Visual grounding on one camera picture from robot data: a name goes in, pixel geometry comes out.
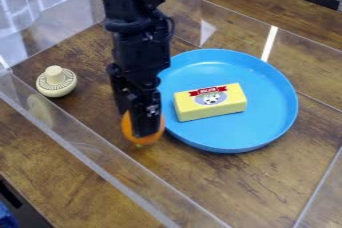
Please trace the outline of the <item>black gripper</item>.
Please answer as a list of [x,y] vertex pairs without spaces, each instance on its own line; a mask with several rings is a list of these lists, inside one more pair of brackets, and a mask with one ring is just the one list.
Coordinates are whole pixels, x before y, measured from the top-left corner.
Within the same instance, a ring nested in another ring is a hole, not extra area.
[[117,108],[121,115],[129,110],[134,135],[144,137],[161,125],[158,76],[170,67],[176,23],[172,17],[157,16],[136,21],[107,19],[105,27],[114,40],[114,62],[106,71]]

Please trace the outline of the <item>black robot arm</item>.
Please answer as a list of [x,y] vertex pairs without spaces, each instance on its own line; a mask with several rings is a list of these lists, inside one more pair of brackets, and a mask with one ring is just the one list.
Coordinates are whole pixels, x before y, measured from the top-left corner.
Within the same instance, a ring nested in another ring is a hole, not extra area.
[[166,0],[102,0],[105,28],[113,35],[107,66],[126,135],[152,139],[164,132],[160,73],[172,64],[176,22],[160,10]]

